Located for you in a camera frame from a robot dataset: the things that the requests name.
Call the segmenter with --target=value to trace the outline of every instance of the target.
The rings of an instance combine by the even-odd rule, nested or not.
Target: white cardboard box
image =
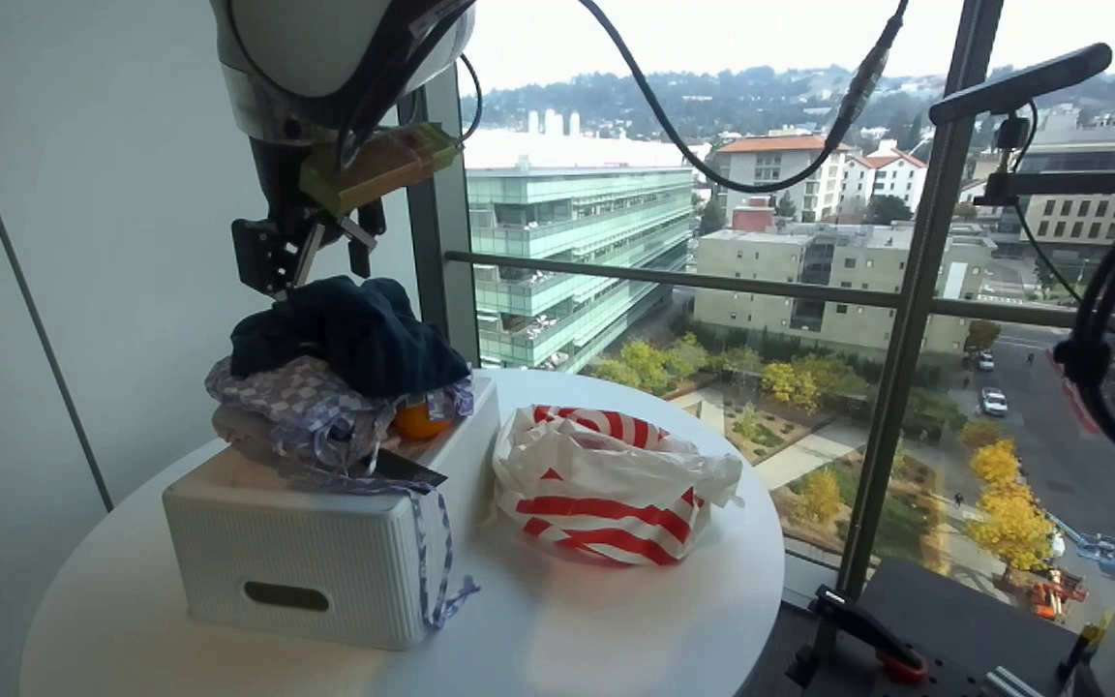
[[[491,498],[495,386],[475,374],[472,413],[405,458],[445,472],[437,489],[460,546]],[[161,497],[192,621],[402,650],[427,640],[417,534],[405,497],[295,493],[278,468],[217,453]],[[427,581],[437,599],[445,532],[420,498]]]

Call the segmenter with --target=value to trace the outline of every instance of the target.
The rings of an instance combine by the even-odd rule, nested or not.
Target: clothing pile
[[[321,279],[245,319],[204,392],[245,458],[356,493],[391,484],[369,475],[388,439],[427,442],[472,412],[469,362],[395,279]]]

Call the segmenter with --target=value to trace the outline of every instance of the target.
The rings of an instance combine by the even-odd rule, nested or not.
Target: white round table
[[[488,371],[522,404],[610,406],[735,453],[685,412],[557,371]],[[460,555],[480,593],[414,650],[360,650],[187,621],[161,489],[226,442],[131,493],[57,568],[22,650],[22,697],[726,697],[783,603],[783,525],[756,472],[679,568],[602,568],[485,525]]]

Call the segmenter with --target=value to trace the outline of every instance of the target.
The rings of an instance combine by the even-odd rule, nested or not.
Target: plastic bag
[[[679,565],[742,472],[619,412],[522,406],[506,439],[495,506],[522,534],[610,565]]]

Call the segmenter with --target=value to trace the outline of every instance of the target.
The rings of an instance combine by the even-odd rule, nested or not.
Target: box handle hole
[[[328,596],[318,588],[298,588],[298,586],[266,586],[266,581],[246,581],[245,596],[251,603],[275,603],[275,606],[302,606],[302,610],[328,610]]]

